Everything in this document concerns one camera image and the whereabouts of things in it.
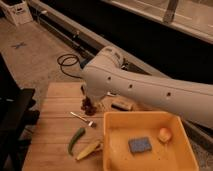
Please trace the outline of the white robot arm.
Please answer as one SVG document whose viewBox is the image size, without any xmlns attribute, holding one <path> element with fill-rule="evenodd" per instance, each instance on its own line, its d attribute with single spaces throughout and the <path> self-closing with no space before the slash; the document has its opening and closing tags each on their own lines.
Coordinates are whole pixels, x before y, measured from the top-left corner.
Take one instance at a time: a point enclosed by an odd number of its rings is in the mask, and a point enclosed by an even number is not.
<svg viewBox="0 0 213 171">
<path fill-rule="evenodd" d="M 86 96 L 119 94 L 213 129 L 213 85 L 125 71 L 123 54 L 105 46 L 82 70 Z"/>
</svg>

